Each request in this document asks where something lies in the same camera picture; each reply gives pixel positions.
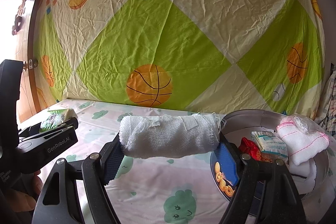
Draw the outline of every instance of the human hand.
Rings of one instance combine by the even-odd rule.
[[[41,193],[43,187],[42,180],[38,177],[40,173],[40,170],[36,171],[31,181],[33,190],[38,195]],[[14,212],[31,211],[34,210],[36,206],[36,201],[33,197],[13,189],[9,189],[6,192],[5,197]]]

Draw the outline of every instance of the plaid cloth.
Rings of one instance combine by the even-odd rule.
[[[336,138],[336,71],[325,84],[314,121]]]

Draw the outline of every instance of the white gauze bandage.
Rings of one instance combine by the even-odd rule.
[[[125,116],[119,139],[126,156],[181,158],[217,148],[219,129],[215,114],[191,116]]]

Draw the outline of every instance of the blue gripper pad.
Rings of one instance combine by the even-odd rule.
[[[110,154],[105,162],[104,183],[107,185],[110,180],[116,177],[118,169],[121,165],[121,161],[124,158],[124,153],[121,150],[120,142],[118,142],[116,148]]]
[[[239,182],[236,162],[232,158],[228,149],[223,143],[219,143],[218,147],[214,150],[214,153],[219,162],[221,171],[225,173],[227,180],[231,181],[233,186],[236,186]]]

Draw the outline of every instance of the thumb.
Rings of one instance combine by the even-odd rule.
[[[31,196],[9,189],[5,194],[6,200],[14,212],[34,210],[36,201]]]

